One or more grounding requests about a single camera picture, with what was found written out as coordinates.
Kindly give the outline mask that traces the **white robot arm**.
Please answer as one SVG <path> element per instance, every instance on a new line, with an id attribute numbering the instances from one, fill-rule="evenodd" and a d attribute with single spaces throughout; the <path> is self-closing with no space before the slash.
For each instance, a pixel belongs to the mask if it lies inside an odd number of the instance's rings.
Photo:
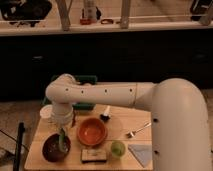
<path id="1" fill-rule="evenodd" d="M 212 171 L 207 105 L 200 90 L 185 79 L 83 86 L 63 74 L 45 94 L 56 115 L 66 114 L 73 102 L 149 111 L 153 171 Z"/>

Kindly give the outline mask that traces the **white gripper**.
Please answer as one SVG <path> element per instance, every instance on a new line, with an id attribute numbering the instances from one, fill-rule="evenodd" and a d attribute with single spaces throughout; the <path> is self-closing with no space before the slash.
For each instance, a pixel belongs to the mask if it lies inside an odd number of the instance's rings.
<path id="1" fill-rule="evenodd" d="M 60 104 L 60 103 L 53 103 L 52 104 L 52 111 L 51 111 L 51 119 L 54 123 L 58 126 L 66 126 L 72 123 L 73 121 L 73 107 L 71 104 Z M 59 136 L 65 136 L 64 128 L 59 128 L 58 130 Z"/>

